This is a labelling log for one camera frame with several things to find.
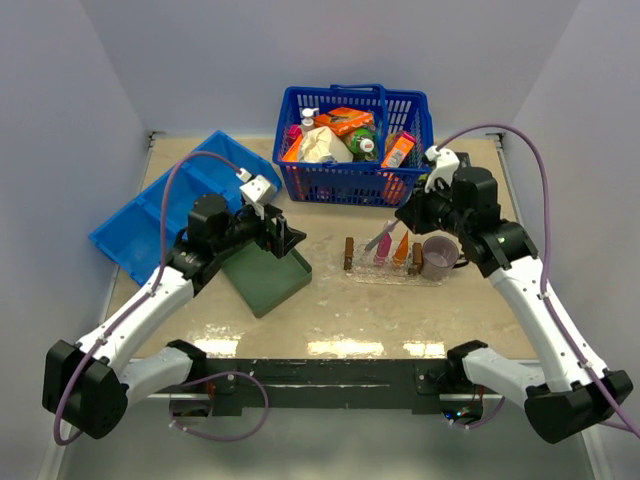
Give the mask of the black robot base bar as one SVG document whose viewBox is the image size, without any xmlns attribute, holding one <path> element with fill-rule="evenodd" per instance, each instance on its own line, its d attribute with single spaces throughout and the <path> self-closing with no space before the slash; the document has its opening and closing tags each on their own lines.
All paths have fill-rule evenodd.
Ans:
<svg viewBox="0 0 640 480">
<path fill-rule="evenodd" d="M 213 382 L 213 413 L 237 416 L 259 408 L 267 392 L 272 409 L 391 409 L 439 414 L 442 401 L 470 395 L 469 382 L 455 380 L 445 359 L 213 359 L 191 378 L 221 373 Z"/>
</svg>

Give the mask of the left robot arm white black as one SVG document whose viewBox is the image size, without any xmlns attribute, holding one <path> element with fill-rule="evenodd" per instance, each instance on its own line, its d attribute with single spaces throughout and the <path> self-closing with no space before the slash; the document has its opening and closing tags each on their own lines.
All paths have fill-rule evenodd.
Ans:
<svg viewBox="0 0 640 480">
<path fill-rule="evenodd" d="M 254 244 L 281 259 L 306 237 L 273 205 L 253 203 L 233 213 L 218 194 L 197 198 L 147 283 L 95 330 L 75 343 L 60 340 L 47 352 L 42 404 L 55 416 L 55 442 L 66 446 L 76 439 L 62 436 L 62 423 L 100 439 L 129 407 L 160 390 L 200 390 L 212 378 L 205 353 L 194 345 L 174 340 L 145 360 L 134 360 L 134 354 L 229 257 Z"/>
</svg>

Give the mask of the pink toothpaste tube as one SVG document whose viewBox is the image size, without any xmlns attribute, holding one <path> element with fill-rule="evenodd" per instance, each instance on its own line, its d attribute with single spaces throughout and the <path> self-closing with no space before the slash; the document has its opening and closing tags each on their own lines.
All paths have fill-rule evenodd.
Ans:
<svg viewBox="0 0 640 480">
<path fill-rule="evenodd" d="M 376 247 L 375 255 L 373 257 L 373 264 L 375 266 L 383 266 L 386 262 L 392 244 L 391 233 L 393 229 L 394 226 L 392 224 L 389 224 L 385 227 L 384 231 L 381 234 Z"/>
</svg>

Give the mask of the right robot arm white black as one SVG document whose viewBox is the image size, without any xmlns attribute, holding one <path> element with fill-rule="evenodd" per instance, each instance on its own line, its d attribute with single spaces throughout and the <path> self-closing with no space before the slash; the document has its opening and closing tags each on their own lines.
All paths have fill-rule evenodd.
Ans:
<svg viewBox="0 0 640 480">
<path fill-rule="evenodd" d="M 538 250 L 522 225 L 502 217 L 489 170 L 431 173 L 395 216 L 415 233 L 455 236 L 464 257 L 506 301 L 539 360 L 538 368 L 526 367 L 484 342 L 469 341 L 447 353 L 445 379 L 452 390 L 466 393 L 481 385 L 502 395 L 551 444 L 611 418 L 632 392 L 632 380 L 598 357 L 544 283 Z"/>
</svg>

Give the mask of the clear glass tray wooden handles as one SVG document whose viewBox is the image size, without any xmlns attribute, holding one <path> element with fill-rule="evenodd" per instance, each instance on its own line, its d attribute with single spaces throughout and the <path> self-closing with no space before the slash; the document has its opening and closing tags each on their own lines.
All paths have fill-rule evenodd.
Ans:
<svg viewBox="0 0 640 480">
<path fill-rule="evenodd" d="M 357 283 L 439 287 L 449 281 L 449 276 L 427 278 L 422 275 L 422 265 L 415 262 L 420 259 L 421 254 L 413 253 L 420 250 L 417 242 L 410 244 L 408 256 L 401 266 L 393 263 L 393 255 L 400 244 L 399 241 L 392 241 L 390 253 L 381 265 L 374 263 L 376 249 L 366 252 L 366 244 L 366 239 L 354 239 L 351 267 L 344 270 L 346 276 Z"/>
</svg>

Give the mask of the purple translucent cup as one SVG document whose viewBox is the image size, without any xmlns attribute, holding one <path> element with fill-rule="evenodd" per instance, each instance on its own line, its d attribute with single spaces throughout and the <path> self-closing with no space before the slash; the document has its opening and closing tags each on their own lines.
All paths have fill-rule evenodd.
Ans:
<svg viewBox="0 0 640 480">
<path fill-rule="evenodd" d="M 443 282 L 454 269 L 466 267 L 469 260 L 447 237 L 432 236 L 422 244 L 421 275 L 433 282 Z"/>
</svg>

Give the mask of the orange toothpaste tube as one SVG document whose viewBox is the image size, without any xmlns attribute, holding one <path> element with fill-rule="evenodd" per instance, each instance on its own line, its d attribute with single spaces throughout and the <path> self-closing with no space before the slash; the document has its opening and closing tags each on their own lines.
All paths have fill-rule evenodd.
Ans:
<svg viewBox="0 0 640 480">
<path fill-rule="evenodd" d="M 399 242 L 393 256 L 391 263 L 395 268 L 401 268 L 409 254 L 409 232 L 406 232 Z"/>
</svg>

